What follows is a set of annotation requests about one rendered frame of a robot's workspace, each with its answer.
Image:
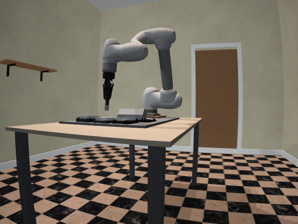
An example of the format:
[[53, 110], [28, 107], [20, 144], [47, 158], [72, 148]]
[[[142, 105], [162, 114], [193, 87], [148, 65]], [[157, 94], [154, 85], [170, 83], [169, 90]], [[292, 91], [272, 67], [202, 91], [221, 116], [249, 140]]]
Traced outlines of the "white button panel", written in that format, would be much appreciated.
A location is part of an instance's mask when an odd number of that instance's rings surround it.
[[138, 120], [141, 120], [142, 118], [145, 119], [147, 116], [147, 112], [145, 109], [119, 109], [118, 112], [118, 118], [137, 118]]

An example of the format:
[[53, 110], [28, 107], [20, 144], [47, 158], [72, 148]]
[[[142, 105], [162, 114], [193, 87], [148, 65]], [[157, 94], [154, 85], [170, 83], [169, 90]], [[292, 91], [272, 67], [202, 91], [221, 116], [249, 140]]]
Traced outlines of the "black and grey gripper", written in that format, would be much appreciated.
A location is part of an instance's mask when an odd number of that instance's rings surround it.
[[103, 84], [103, 98], [104, 98], [104, 110], [109, 111], [109, 101], [111, 99], [112, 90], [114, 83], [112, 83], [112, 79], [115, 78], [115, 73], [113, 72], [103, 72], [103, 78], [105, 82]]

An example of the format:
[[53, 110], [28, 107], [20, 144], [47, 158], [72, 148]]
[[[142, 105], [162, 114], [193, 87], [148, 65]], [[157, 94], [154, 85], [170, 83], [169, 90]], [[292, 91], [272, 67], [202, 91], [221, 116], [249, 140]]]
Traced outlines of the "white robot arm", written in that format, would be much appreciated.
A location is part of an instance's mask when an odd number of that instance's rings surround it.
[[155, 44], [160, 63], [162, 89], [145, 89], [142, 97], [142, 109], [147, 115], [160, 116], [157, 108], [176, 109], [182, 104], [182, 96], [173, 87], [170, 48], [176, 40], [176, 33], [170, 28], [155, 28], [139, 32], [130, 43], [120, 45], [117, 39], [107, 39], [102, 52], [102, 71], [116, 73], [117, 63], [134, 62], [145, 59], [148, 48], [144, 44]]

